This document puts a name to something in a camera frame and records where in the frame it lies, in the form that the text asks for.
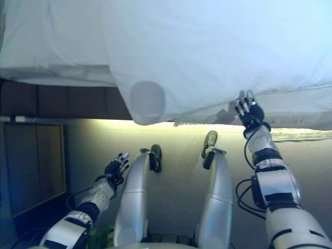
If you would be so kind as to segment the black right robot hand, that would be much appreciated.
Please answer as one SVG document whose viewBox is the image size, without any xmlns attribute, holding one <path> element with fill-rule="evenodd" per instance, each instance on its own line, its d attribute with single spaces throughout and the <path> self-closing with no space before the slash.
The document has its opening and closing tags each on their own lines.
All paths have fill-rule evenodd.
<svg viewBox="0 0 332 249">
<path fill-rule="evenodd" d="M 264 122 L 264 111 L 258 105 L 252 90 L 247 90 L 246 95 L 237 100 L 235 111 L 246 129 L 258 127 Z"/>
</svg>

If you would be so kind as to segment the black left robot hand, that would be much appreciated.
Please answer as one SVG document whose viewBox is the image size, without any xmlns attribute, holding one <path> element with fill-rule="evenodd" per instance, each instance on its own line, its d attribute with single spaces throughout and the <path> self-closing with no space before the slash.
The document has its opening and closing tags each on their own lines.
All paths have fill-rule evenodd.
<svg viewBox="0 0 332 249">
<path fill-rule="evenodd" d="M 124 182 L 123 174 L 129 168 L 129 153 L 119 153 L 105 168 L 104 174 L 114 186 Z"/>
</svg>

